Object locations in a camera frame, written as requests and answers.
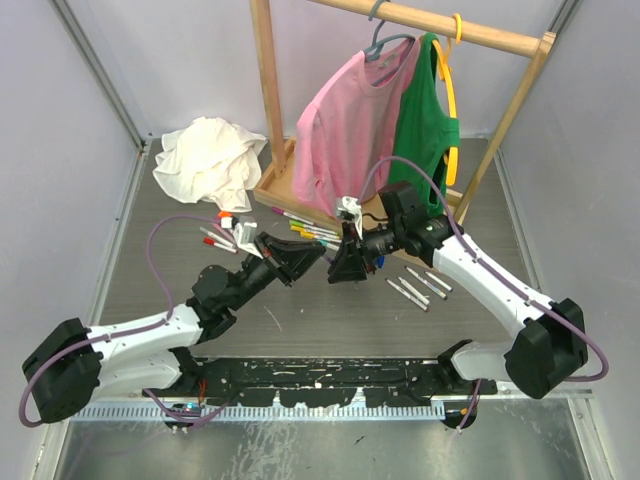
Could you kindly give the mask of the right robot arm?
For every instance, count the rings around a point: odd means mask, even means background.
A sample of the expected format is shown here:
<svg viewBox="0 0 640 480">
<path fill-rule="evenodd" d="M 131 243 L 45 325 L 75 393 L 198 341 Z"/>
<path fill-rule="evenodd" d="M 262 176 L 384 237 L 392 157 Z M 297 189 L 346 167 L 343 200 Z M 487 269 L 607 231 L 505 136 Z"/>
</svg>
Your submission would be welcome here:
<svg viewBox="0 0 640 480">
<path fill-rule="evenodd" d="M 586 364 L 583 312 L 574 301 L 555 302 L 520 282 L 446 215 L 430 215 L 411 184 L 387 186 L 380 198 L 387 220 L 373 229 L 364 228 L 356 198 L 337 200 L 342 242 L 329 283 L 363 281 L 375 273 L 378 259 L 403 251 L 463 287 L 511 338 L 487 345 L 463 340 L 440 354 L 444 390 L 459 394 L 474 380 L 509 381 L 541 399 Z"/>
</svg>

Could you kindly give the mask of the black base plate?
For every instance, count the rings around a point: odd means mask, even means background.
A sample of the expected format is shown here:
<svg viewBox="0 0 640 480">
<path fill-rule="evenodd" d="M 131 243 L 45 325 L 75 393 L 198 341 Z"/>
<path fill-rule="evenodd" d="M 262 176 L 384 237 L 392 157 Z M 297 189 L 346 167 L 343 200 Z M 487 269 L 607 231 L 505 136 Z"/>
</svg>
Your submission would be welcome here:
<svg viewBox="0 0 640 480">
<path fill-rule="evenodd" d="M 158 397 L 194 397 L 208 405 L 345 407 L 358 392 L 368 408 L 429 406 L 435 396 L 470 396 L 475 383 L 433 360 L 402 358 L 218 358 L 192 360 Z"/>
</svg>

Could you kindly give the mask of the pink t-shirt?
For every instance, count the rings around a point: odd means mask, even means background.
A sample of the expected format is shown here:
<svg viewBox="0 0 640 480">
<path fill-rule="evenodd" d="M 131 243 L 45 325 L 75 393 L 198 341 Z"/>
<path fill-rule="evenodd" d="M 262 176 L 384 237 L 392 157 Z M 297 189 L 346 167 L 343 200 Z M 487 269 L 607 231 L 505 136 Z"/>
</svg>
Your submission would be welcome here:
<svg viewBox="0 0 640 480">
<path fill-rule="evenodd" d="M 343 196 L 371 198 L 389 168 L 366 178 L 392 153 L 401 98 L 420 45 L 406 39 L 375 61 L 356 53 L 321 87 L 297 121 L 291 190 L 296 200 L 332 216 Z"/>
</svg>

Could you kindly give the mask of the grey cap marker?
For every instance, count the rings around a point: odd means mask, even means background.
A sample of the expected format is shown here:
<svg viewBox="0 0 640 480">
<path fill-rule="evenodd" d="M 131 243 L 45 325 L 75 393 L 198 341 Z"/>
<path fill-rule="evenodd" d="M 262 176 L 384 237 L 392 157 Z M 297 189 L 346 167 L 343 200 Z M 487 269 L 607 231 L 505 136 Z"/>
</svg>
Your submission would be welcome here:
<svg viewBox="0 0 640 480">
<path fill-rule="evenodd" d="M 425 306 L 430 305 L 430 300 L 427 296 L 423 295 L 419 290 L 417 290 L 408 280 L 403 277 L 398 277 L 401 285 L 410 292 L 416 299 L 422 302 Z"/>
</svg>

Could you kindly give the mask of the green cap marker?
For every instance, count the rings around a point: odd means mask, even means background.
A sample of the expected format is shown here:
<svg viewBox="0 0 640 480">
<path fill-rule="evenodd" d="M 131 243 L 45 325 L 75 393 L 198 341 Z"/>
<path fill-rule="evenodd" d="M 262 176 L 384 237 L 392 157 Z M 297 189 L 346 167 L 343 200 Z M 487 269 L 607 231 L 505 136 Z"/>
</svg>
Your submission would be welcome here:
<svg viewBox="0 0 640 480">
<path fill-rule="evenodd" d="M 291 225 L 298 226 L 298 227 L 304 228 L 306 230 L 315 230 L 315 231 L 318 231 L 318 232 L 323 232 L 324 234 L 327 234 L 327 235 L 338 236 L 338 233 L 335 232 L 334 230 L 330 230 L 330 229 L 327 229 L 327 228 L 324 228 L 324 227 L 317 226 L 313 222 L 307 221 L 307 220 L 302 219 L 302 218 L 298 218 L 298 217 L 292 216 L 292 217 L 289 218 L 289 222 L 290 222 Z"/>
</svg>

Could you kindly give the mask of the red cap marker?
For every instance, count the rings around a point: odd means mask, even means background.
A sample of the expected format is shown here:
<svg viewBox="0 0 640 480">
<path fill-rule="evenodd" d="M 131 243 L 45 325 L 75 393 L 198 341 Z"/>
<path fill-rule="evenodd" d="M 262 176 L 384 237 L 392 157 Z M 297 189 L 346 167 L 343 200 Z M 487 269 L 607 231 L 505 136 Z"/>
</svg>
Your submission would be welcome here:
<svg viewBox="0 0 640 480">
<path fill-rule="evenodd" d="M 228 245 L 226 245 L 226 244 L 224 244 L 224 243 L 220 243 L 219 241 L 216 241 L 216 240 L 214 240 L 214 239 L 213 239 L 213 238 L 211 238 L 211 237 L 205 237 L 205 238 L 203 239 L 203 242 L 204 242 L 205 244 L 209 245 L 209 246 L 213 246 L 213 247 L 215 247 L 215 248 L 218 248 L 218 249 L 224 250 L 224 251 L 226 251 L 226 252 L 230 252 L 230 253 L 232 253 L 232 254 L 236 254 L 236 253 L 237 253 L 237 250 L 236 250 L 235 248 L 233 248 L 233 247 L 231 247 L 231 246 L 228 246 Z"/>
</svg>

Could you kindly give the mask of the grey clothes hanger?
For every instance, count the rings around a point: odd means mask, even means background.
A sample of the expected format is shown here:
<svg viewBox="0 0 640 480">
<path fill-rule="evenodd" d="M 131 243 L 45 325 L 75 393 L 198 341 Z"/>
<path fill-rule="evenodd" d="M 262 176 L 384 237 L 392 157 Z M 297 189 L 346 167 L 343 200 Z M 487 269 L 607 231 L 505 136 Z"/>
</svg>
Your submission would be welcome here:
<svg viewBox="0 0 640 480">
<path fill-rule="evenodd" d="M 414 44 L 416 43 L 416 38 L 413 35 L 410 34 L 394 34 L 394 35 L 390 35 L 387 36 L 385 38 L 380 38 L 379 37 L 379 33 L 380 30 L 382 29 L 382 27 L 384 26 L 384 24 L 386 23 L 385 20 L 381 20 L 379 22 L 379 24 L 376 26 L 376 28 L 374 29 L 374 33 L 372 36 L 372 40 L 371 40 L 371 44 L 368 48 L 366 48 L 364 50 L 364 55 L 365 55 L 365 62 L 367 64 L 370 64 L 372 62 L 376 62 L 380 59 L 383 50 L 385 48 L 385 46 L 393 41 L 407 41 L 407 46 L 404 48 L 404 50 L 401 52 L 400 54 L 400 60 L 399 60 L 399 65 L 394 67 L 393 69 L 389 70 L 387 73 L 385 73 L 384 75 L 382 75 L 381 77 L 379 77 L 378 79 L 376 79 L 372 85 L 375 87 L 381 86 L 382 84 L 384 84 L 387 80 L 389 80 L 396 72 L 397 70 L 402 66 L 402 64 L 405 62 L 406 56 L 408 55 L 408 52 L 411 50 L 411 48 L 414 46 Z"/>
</svg>

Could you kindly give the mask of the pink cap marker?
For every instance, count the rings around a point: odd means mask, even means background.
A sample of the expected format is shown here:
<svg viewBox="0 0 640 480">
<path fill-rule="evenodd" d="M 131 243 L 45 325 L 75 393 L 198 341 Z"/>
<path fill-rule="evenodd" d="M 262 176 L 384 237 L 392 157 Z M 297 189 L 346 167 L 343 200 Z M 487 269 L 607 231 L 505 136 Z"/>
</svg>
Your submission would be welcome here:
<svg viewBox="0 0 640 480">
<path fill-rule="evenodd" d="M 218 235 L 218 234 L 206 229 L 205 227 L 200 226 L 199 230 L 203 234 L 205 234 L 206 236 L 208 236 L 209 238 L 213 239 L 216 242 L 219 242 L 221 244 L 225 244 L 225 245 L 227 245 L 229 247 L 234 247 L 234 243 L 233 242 L 229 241 L 228 239 L 224 238 L 221 235 Z"/>
</svg>

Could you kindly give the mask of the white crumpled cloth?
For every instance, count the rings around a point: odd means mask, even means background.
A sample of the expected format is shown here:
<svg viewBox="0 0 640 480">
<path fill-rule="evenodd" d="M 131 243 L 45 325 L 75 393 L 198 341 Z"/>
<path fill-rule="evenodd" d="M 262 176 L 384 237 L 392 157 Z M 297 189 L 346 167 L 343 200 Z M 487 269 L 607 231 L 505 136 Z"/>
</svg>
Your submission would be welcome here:
<svg viewBox="0 0 640 480">
<path fill-rule="evenodd" d="M 248 192 L 262 177 L 259 154 L 267 138 L 216 117 L 200 117 L 161 137 L 153 177 L 170 198 L 208 202 L 220 210 L 252 210 Z"/>
</svg>

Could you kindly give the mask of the green tank top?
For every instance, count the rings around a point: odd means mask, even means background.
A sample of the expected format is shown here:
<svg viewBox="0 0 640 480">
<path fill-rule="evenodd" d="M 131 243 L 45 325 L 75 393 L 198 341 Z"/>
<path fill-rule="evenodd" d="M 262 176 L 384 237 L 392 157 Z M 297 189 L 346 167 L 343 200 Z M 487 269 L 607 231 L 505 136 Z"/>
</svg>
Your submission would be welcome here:
<svg viewBox="0 0 640 480">
<path fill-rule="evenodd" d="M 431 186 L 446 194 L 444 154 L 450 145 L 460 145 L 459 119 L 449 118 L 445 86 L 431 44 L 434 37 L 427 33 L 421 38 L 413 78 L 402 95 L 396 125 L 393 154 L 414 165 L 394 161 L 388 178 L 389 183 L 411 183 L 431 216 L 443 213 L 440 195 Z"/>
</svg>

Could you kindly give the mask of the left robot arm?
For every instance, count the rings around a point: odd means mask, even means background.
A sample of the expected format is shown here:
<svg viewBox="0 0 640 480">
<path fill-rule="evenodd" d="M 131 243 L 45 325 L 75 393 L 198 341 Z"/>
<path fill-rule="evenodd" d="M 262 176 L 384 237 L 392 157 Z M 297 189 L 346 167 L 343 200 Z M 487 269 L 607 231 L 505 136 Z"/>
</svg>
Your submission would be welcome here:
<svg viewBox="0 0 640 480">
<path fill-rule="evenodd" d="M 325 252 L 317 241 L 262 232 L 238 271 L 203 268 L 191 297 L 165 312 L 102 327 L 86 327 L 77 318 L 61 322 L 23 362 L 21 423 L 57 423 L 92 401 L 136 390 L 191 395 L 200 372 L 191 365 L 189 347 L 222 336 L 235 323 L 235 312 L 270 283 L 292 285 Z"/>
</svg>

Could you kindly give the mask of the yellow cap marker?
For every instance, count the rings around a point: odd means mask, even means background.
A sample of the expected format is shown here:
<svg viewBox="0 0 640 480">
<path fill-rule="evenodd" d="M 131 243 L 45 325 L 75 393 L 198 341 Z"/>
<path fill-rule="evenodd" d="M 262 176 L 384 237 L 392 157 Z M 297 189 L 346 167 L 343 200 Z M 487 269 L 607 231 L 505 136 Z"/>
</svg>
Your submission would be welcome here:
<svg viewBox="0 0 640 480">
<path fill-rule="evenodd" d="M 292 231 L 298 232 L 305 238 L 323 239 L 328 242 L 334 243 L 339 243 L 341 241 L 341 236 L 338 233 L 330 230 L 315 228 L 311 225 L 296 222 L 291 222 L 289 226 Z"/>
</svg>

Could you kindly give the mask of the blue cap marker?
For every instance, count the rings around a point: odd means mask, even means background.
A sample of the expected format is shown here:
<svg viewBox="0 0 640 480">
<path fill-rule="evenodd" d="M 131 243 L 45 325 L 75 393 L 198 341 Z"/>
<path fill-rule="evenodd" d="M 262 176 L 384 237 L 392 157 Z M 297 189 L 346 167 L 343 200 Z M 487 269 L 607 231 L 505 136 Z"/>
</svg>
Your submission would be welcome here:
<svg viewBox="0 0 640 480">
<path fill-rule="evenodd" d="M 428 280 L 426 280 L 425 278 L 423 278 L 417 271 L 415 271 L 414 269 L 412 269 L 409 266 L 405 266 L 404 267 L 405 270 L 411 274 L 416 280 L 418 280 L 419 282 L 421 282 L 424 286 L 426 286 L 428 289 L 430 289 L 433 293 L 435 293 L 438 297 L 440 297 L 443 300 L 447 300 L 448 296 L 447 294 L 445 294 L 442 290 L 440 290 L 438 287 L 436 287 L 435 285 L 433 285 L 431 282 L 429 282 Z"/>
</svg>

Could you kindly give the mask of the yellow clothes hanger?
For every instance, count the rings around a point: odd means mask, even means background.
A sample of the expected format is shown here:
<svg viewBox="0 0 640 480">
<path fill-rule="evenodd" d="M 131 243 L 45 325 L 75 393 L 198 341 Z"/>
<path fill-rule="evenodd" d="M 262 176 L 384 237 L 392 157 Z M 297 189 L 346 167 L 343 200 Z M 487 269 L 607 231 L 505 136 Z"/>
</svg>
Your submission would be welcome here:
<svg viewBox="0 0 640 480">
<path fill-rule="evenodd" d="M 435 49 L 437 58 L 437 71 L 440 80 L 444 83 L 448 114 L 451 120 L 458 119 L 457 99 L 455 86 L 453 81 L 452 67 L 450 65 L 450 56 L 453 44 L 460 44 L 462 39 L 462 18 L 458 13 L 452 16 L 455 23 L 454 41 L 450 37 L 446 40 L 446 48 L 441 46 L 437 37 L 431 40 L 432 47 Z M 447 187 L 455 184 L 458 174 L 459 165 L 459 146 L 450 145 L 444 154 L 446 165 L 445 183 Z"/>
</svg>

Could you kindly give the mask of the white marker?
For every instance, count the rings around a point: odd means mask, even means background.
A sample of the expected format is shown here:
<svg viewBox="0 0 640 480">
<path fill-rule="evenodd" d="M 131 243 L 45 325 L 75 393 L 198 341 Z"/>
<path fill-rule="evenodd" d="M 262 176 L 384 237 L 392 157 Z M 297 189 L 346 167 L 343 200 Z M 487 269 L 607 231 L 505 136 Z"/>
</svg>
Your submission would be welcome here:
<svg viewBox="0 0 640 480">
<path fill-rule="evenodd" d="M 444 280 L 440 279 L 439 277 L 437 277 L 435 274 L 433 274 L 432 272 L 425 270 L 425 274 L 434 282 L 438 283 L 444 290 L 448 291 L 448 292 L 452 292 L 453 288 L 446 283 Z"/>
</svg>

